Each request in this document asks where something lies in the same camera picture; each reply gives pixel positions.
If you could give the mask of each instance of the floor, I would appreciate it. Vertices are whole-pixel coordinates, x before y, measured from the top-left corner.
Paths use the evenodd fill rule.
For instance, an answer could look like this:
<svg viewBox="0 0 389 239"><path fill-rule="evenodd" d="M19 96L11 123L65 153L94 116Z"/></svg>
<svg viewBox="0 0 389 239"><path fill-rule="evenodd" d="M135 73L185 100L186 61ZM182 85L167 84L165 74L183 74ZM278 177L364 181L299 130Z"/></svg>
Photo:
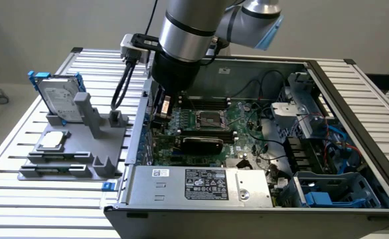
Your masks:
<svg viewBox="0 0 389 239"><path fill-rule="evenodd" d="M7 104L0 105L1 143L37 97L37 92L29 84L0 84L0 88L9 98Z"/></svg>

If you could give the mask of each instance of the gray wall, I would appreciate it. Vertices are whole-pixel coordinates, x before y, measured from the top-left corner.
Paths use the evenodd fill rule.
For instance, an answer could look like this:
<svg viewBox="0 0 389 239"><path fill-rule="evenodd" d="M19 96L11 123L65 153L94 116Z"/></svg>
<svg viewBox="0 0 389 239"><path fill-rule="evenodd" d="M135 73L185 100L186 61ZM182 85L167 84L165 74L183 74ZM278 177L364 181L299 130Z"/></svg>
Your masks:
<svg viewBox="0 0 389 239"><path fill-rule="evenodd" d="M143 32L153 1L0 0L0 82L26 83L30 69L53 72L73 46L117 49L125 33ZM233 45L233 54L352 58L367 72L389 71L389 0L279 2L284 22L268 50Z"/></svg>

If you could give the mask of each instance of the metal table frame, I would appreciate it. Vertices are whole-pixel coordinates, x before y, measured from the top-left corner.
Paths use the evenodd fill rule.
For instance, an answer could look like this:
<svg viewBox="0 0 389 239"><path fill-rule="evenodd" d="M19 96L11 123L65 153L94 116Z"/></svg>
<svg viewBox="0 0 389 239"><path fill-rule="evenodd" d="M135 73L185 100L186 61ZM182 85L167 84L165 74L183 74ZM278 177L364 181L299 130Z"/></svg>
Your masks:
<svg viewBox="0 0 389 239"><path fill-rule="evenodd" d="M387 98L355 65L346 64L343 60L314 60L389 158ZM135 67L127 95L118 108L129 115L130 123L146 79L143 69L143 65ZM73 51L55 74L75 72L83 77L93 107L99 112L107 112L110 96L123 72L119 52L95 49ZM101 192L101 182L17 181L18 167L25 163L25 156L46 125L45 115L46 107L37 97L0 146L0 238L115 239L118 235L98 208L115 202L117 192ZM130 134L129 127L118 164L122 172ZM387 233L380 232L366 238L382 239Z"/></svg>

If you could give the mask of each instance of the label sticker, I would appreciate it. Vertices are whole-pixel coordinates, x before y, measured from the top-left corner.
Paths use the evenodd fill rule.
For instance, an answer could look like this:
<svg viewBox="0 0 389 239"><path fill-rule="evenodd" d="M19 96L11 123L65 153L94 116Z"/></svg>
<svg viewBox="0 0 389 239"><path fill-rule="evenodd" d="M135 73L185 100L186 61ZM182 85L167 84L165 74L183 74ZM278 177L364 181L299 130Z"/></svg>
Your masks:
<svg viewBox="0 0 389 239"><path fill-rule="evenodd" d="M45 88L47 100L59 118L67 122L82 121L79 111L73 102L71 93L66 89Z"/></svg>
<svg viewBox="0 0 389 239"><path fill-rule="evenodd" d="M151 177L169 177L169 169L153 169Z"/></svg>
<svg viewBox="0 0 389 239"><path fill-rule="evenodd" d="M218 74L229 74L230 69L229 68L219 68L218 69Z"/></svg>
<svg viewBox="0 0 389 239"><path fill-rule="evenodd" d="M227 200L225 170L186 169L185 183L187 200Z"/></svg>

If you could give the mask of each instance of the robotic arm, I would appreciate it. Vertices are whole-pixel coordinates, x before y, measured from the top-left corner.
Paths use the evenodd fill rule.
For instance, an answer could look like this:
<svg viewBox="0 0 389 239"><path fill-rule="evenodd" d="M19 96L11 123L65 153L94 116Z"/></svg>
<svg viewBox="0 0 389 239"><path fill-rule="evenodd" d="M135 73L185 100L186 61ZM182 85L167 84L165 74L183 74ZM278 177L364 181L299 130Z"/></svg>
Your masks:
<svg viewBox="0 0 389 239"><path fill-rule="evenodd" d="M213 36L266 50L282 21L278 0L231 4L234 0L170 0L158 39L162 52L155 54L151 68L151 76L167 92L190 86Z"/></svg>

